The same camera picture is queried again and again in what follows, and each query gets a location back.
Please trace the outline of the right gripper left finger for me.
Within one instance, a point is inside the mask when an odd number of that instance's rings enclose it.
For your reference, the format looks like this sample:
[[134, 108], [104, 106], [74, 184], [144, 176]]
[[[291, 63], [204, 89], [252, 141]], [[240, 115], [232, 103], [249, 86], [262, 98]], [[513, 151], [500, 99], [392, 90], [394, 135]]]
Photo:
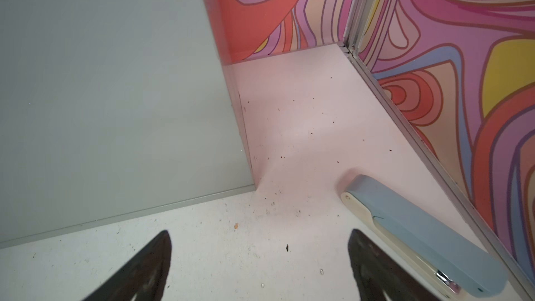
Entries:
[[86, 300], [161, 300], [171, 266], [171, 238], [161, 231]]

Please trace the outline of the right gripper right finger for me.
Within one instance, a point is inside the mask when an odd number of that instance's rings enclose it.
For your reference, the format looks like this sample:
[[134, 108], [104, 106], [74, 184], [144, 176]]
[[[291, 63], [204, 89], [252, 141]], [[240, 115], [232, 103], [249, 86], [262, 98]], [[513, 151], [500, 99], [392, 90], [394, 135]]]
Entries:
[[359, 229], [351, 232], [348, 254], [361, 300], [437, 300]]

